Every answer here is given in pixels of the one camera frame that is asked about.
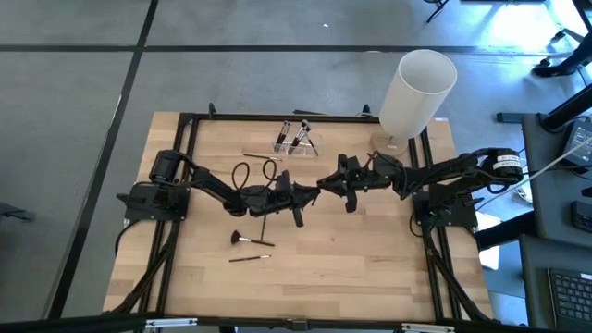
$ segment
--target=gray carpet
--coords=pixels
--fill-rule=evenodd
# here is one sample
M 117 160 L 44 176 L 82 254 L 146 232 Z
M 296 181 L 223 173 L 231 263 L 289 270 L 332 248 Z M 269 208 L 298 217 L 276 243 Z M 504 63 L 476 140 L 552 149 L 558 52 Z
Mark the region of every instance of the gray carpet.
M 0 43 L 135 44 L 150 0 L 4 0 Z
M 115 110 L 130 56 L 0 54 L 0 321 L 39 318 Z

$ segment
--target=black wire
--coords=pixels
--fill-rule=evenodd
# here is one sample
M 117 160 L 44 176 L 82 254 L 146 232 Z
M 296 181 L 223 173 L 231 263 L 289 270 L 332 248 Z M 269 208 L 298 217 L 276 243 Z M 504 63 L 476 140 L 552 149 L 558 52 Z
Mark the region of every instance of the black wire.
M 274 167 L 271 176 L 267 176 L 266 167 L 267 167 L 267 164 L 268 163 L 271 163 L 271 165 Z M 242 182 L 242 184 L 240 186 L 237 186 L 237 182 L 235 180 L 235 174 L 236 174 L 237 169 L 240 166 L 246 166 L 247 167 L 247 174 L 245 175 L 244 181 Z M 267 190 L 269 188 L 269 186 L 271 186 L 271 184 L 274 181 L 278 180 L 278 178 L 276 178 L 277 172 L 278 172 L 278 164 L 276 163 L 276 161 L 274 161 L 274 160 L 266 160 L 265 163 L 263 163 L 263 176 L 265 177 L 265 179 L 267 179 L 269 181 L 267 182 L 267 184 L 260 191 L 253 192 L 253 193 L 248 193 L 248 192 L 242 191 L 242 188 L 246 185 L 247 180 L 249 179 L 249 176 L 251 174 L 251 168 L 249 167 L 249 164 L 248 163 L 246 163 L 246 162 L 240 162 L 236 166 L 234 166 L 234 168 L 232 169 L 232 174 L 230 175 L 230 177 L 232 179 L 232 185 L 234 185 L 234 188 L 237 191 L 240 191 L 240 194 L 247 195 L 247 196 L 255 196 L 255 195 L 259 195 L 263 191 Z
M 240 166 L 246 166 L 246 168 L 247 168 L 247 174 L 244 176 L 244 180 L 242 181 L 242 184 L 240 186 L 237 186 L 237 182 L 234 179 L 234 175 L 236 174 L 237 169 Z M 234 185 L 234 188 L 236 190 L 241 190 L 244 187 L 244 185 L 247 183 L 247 180 L 249 179 L 250 173 L 251 173 L 251 167 L 249 166 L 249 164 L 247 162 L 240 162 L 236 166 L 234 166 L 234 168 L 232 169 L 232 174 L 230 176 L 232 178 L 232 185 Z
M 417 237 L 417 238 L 423 238 L 423 237 L 424 237 L 423 235 L 416 234 L 416 233 L 415 233 L 415 231 L 413 231 L 413 217 L 414 217 L 414 216 L 415 216 L 415 212 L 413 212 L 413 213 L 411 214 L 411 216 L 409 216 L 409 231 L 411 231 L 411 233 L 412 233 L 412 234 L 413 234 L 415 237 Z M 427 231 L 427 234 L 428 234 L 428 235 L 432 233 L 432 231 L 434 230 L 434 227 L 435 227 L 435 226 L 436 226 L 436 222 L 433 222 L 433 223 L 432 223 L 432 224 L 429 226 L 429 229 L 428 229 L 428 231 Z
M 581 178 L 581 179 L 585 179 L 585 180 L 590 180 L 590 181 L 592 181 L 592 179 L 590 179 L 590 178 L 588 178 L 588 177 L 585 177 L 585 176 L 582 176 L 582 175 L 579 175 L 579 174 L 578 174 L 577 172 L 575 172 L 574 170 L 570 170 L 570 171 L 572 171 L 573 175 L 574 175 L 574 176 L 576 176 L 576 177 L 579 177 L 579 178 Z
M 501 189 L 499 189 L 499 190 L 497 190 L 497 191 L 494 191 L 493 189 L 491 189 L 491 184 L 488 184 L 488 185 L 487 185 L 487 190 L 488 190 L 488 191 L 489 191 L 489 193 L 491 193 L 491 194 L 500 194 L 500 193 L 502 193 L 502 192 L 504 192 L 504 191 L 508 190 L 508 188 L 509 188 L 509 187 L 510 187 L 510 185 L 508 185 L 508 184 L 505 184 L 505 185 L 503 185 L 503 187 L 502 187 Z
M 415 212 L 411 213 L 411 216 L 409 216 L 409 231 L 411 231 L 411 233 L 418 238 L 422 238 L 422 235 L 416 234 L 415 231 L 413 231 L 413 217 L 415 216 Z
M 119 234 L 115 239 L 115 255 L 117 255 L 117 252 L 119 251 L 119 241 L 121 241 L 121 237 L 123 237 L 123 234 L 126 233 L 128 229 L 135 226 L 138 222 L 140 222 L 140 220 L 131 220 L 127 226 L 125 226 L 121 231 L 119 231 Z

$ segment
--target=wooden table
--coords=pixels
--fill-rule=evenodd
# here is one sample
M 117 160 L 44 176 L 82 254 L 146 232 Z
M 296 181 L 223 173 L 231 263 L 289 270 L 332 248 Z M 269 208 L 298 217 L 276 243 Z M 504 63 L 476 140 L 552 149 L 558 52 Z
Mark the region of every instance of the wooden table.
M 156 153 L 170 149 L 178 113 L 154 114 L 138 180 L 147 180 Z M 370 152 L 370 135 L 377 124 L 312 123 L 323 136 L 320 157 L 284 157 L 278 172 L 287 169 L 293 181 L 314 186 L 336 170 L 338 154 L 358 155 L 361 163 Z M 231 184 L 232 168 L 241 161 L 251 165 L 247 185 L 265 184 L 264 160 L 242 156 L 270 147 L 280 123 L 203 120 L 199 123 L 193 159 L 196 164 Z M 456 156 L 446 119 L 428 126 L 434 162 Z M 417 140 L 420 163 L 421 143 Z M 409 154 L 400 160 L 410 165 Z M 241 173 L 237 175 L 241 182 Z M 291 212 L 267 218 L 265 240 L 275 248 L 239 243 L 230 245 L 238 230 L 257 239 L 262 218 L 233 217 L 221 203 L 193 190 L 187 219 L 181 224 L 179 243 L 166 301 L 167 315 L 417 320 L 434 319 L 421 239 L 408 227 L 411 199 L 400 201 L 391 190 L 358 193 L 358 209 L 347 214 L 345 199 L 322 192 L 314 206 L 304 209 L 304 228 L 296 228 Z M 121 240 L 105 299 L 105 309 L 120 304 L 142 276 L 155 222 L 130 229 Z M 447 228 L 456 277 L 472 300 L 491 316 L 487 288 L 475 241 L 463 228 Z M 272 254 L 269 259 L 229 263 L 228 259 Z M 446 284 L 439 279 L 445 314 L 450 317 Z M 154 283 L 150 309 L 155 307 L 159 277 Z

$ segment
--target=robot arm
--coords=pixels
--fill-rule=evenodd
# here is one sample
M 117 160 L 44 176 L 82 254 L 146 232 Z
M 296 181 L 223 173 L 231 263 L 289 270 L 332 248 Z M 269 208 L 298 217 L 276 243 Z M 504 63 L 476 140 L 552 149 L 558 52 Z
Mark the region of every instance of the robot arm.
M 175 182 L 181 162 L 186 164 L 190 175 L 191 181 L 186 183 Z M 149 179 L 150 184 L 136 184 L 134 188 L 136 186 L 156 187 L 155 191 L 160 194 L 139 198 L 138 195 L 134 195 L 134 188 L 132 188 L 130 195 L 119 195 L 119 199 L 124 201 L 129 209 L 135 208 L 133 206 L 135 204 L 142 206 L 137 208 L 145 210 L 145 206 L 148 204 L 150 205 L 149 209 L 152 210 L 160 207 L 162 210 L 172 211 L 180 202 L 176 199 L 177 193 L 185 192 L 188 187 L 193 187 L 217 199 L 222 203 L 224 209 L 233 216 L 244 216 L 248 212 L 250 216 L 258 217 L 289 209 L 294 215 L 296 226 L 302 227 L 301 210 L 310 202 L 314 204 L 320 193 L 320 189 L 317 187 L 291 183 L 287 170 L 274 179 L 276 186 L 273 190 L 263 185 L 252 185 L 234 190 L 212 175 L 207 168 L 196 165 L 187 155 L 173 150 L 158 152 Z
M 372 154 L 364 166 L 357 157 L 340 154 L 337 171 L 317 181 L 317 186 L 338 196 L 346 196 L 347 212 L 357 206 L 356 191 L 386 189 L 392 186 L 401 200 L 420 190 L 424 185 L 437 184 L 443 180 L 456 179 L 448 185 L 430 187 L 430 208 L 436 209 L 452 204 L 464 195 L 491 185 L 502 185 L 505 191 L 523 178 L 520 157 L 512 149 L 487 148 L 432 166 L 410 168 L 403 166 L 395 157 Z

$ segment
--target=makeup brush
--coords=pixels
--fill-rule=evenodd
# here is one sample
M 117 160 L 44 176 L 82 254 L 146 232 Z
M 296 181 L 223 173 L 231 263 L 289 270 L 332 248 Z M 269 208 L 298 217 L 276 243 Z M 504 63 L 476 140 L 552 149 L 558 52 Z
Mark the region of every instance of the makeup brush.
M 234 245 L 234 244 L 238 243 L 239 241 L 249 241 L 249 242 L 253 242 L 255 244 L 261 244 L 261 245 L 265 245 L 265 246 L 276 246 L 275 244 L 268 243 L 266 241 L 250 240 L 248 238 L 244 238 L 241 236 L 241 234 L 237 230 L 234 230 L 234 232 L 232 233 L 232 236 L 230 236 L 230 243 L 232 245 Z
M 306 135 L 306 128 L 307 127 L 308 127 L 308 120 L 305 119 L 302 121 L 301 127 L 300 127 L 300 129 L 298 129 L 298 133 L 296 133 L 296 137 L 294 137 L 294 140 L 292 141 L 290 148 L 288 148 L 288 154 L 292 154 L 294 149 L 300 144 L 300 142 L 302 141 L 302 138 L 304 138 L 304 135 Z
M 257 255 L 255 257 L 246 257 L 246 258 L 239 258 L 239 259 L 230 259 L 230 260 L 228 260 L 228 262 L 229 263 L 236 263 L 236 262 L 239 262 L 239 261 L 257 260 L 257 259 L 264 259 L 264 258 L 271 258 L 271 254 Z
M 290 126 L 292 126 L 292 124 L 290 124 L 288 120 L 284 120 L 284 125 L 281 127 L 281 130 L 279 131 L 279 135 L 276 139 L 276 144 L 274 145 L 274 152 L 277 153 L 279 150 L 279 146 L 281 146 L 281 144 L 284 143 L 284 139 L 286 139 L 286 135 L 288 135 L 288 132 L 290 131 Z

